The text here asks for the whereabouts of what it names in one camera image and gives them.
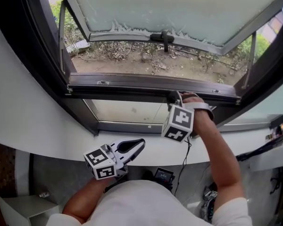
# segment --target window latch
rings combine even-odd
[[[150,35],[150,40],[159,42],[159,43],[164,43],[164,51],[168,52],[168,43],[173,43],[174,37],[171,35],[167,35],[166,31],[161,32],[161,34],[153,33]]]

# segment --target floor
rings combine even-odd
[[[270,182],[270,178],[276,175],[276,171],[251,172],[248,161],[241,162],[240,167],[253,225],[267,226],[274,215],[279,199],[279,190],[270,195],[275,185],[275,182]],[[174,172],[176,185],[181,166],[163,168]],[[157,167],[131,166],[129,167],[129,179],[140,179],[146,169],[154,173]],[[48,199],[63,208],[68,199],[82,188],[92,178],[92,175],[85,162],[35,155],[33,178],[35,193],[49,192]],[[196,206],[197,202],[202,199],[204,186],[212,182],[208,162],[187,165],[181,175],[176,197],[188,210],[197,215]]]

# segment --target velcro strap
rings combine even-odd
[[[184,107],[186,109],[194,109],[194,110],[197,110],[197,109],[201,109],[201,110],[206,110],[208,112],[208,115],[210,117],[211,120],[214,119],[214,114],[211,110],[211,108],[209,107],[209,105],[207,103],[204,103],[204,102],[188,102],[188,103],[184,103],[183,104]]]

